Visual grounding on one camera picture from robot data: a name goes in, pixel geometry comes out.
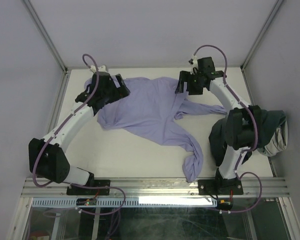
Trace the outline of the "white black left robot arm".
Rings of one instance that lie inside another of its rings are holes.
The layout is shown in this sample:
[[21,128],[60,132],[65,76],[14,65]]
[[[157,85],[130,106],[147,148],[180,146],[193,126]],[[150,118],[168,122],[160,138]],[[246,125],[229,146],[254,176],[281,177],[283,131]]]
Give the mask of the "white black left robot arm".
[[80,131],[105,105],[117,102],[130,94],[120,74],[93,74],[84,91],[74,100],[69,115],[43,138],[33,138],[28,144],[29,170],[32,180],[42,177],[49,183],[77,185],[83,194],[95,188],[94,174],[70,165],[66,151]]

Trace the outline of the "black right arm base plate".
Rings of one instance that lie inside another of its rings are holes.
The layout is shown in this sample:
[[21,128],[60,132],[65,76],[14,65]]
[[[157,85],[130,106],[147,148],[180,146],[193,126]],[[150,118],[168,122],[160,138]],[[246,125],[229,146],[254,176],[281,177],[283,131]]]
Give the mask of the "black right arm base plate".
[[233,179],[200,179],[198,180],[199,195],[234,195],[244,194],[242,182],[237,178]]

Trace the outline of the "lilac purple jacket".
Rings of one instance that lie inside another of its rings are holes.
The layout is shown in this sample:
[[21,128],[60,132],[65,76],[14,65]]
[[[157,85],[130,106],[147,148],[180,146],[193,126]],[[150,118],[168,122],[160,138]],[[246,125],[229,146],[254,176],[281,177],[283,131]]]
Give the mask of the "lilac purple jacket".
[[188,94],[175,93],[178,81],[170,77],[145,77],[124,80],[130,94],[105,105],[97,113],[97,121],[104,130],[124,129],[136,136],[162,146],[179,146],[192,155],[185,158],[182,171],[187,182],[201,173],[204,154],[198,141],[176,123],[185,115],[226,115],[220,105],[192,102]]

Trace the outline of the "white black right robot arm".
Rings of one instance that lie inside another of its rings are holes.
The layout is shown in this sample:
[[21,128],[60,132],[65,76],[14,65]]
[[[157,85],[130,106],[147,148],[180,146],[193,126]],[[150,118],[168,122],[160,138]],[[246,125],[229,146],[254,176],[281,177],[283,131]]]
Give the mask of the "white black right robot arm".
[[189,60],[190,71],[182,70],[175,89],[176,94],[188,92],[189,95],[201,95],[206,88],[220,101],[227,112],[225,118],[225,142],[227,149],[221,165],[218,167],[213,187],[220,194],[231,189],[230,180],[238,177],[238,167],[247,152],[257,148],[261,127],[261,109],[249,105],[228,84],[226,70],[217,71],[211,57]]

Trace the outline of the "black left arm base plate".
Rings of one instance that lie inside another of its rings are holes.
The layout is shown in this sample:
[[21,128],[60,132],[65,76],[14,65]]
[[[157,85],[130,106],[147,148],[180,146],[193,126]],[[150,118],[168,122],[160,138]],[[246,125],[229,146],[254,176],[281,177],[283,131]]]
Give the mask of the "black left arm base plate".
[[87,188],[70,185],[67,187],[66,194],[68,196],[109,196],[111,186],[110,179],[94,179]]

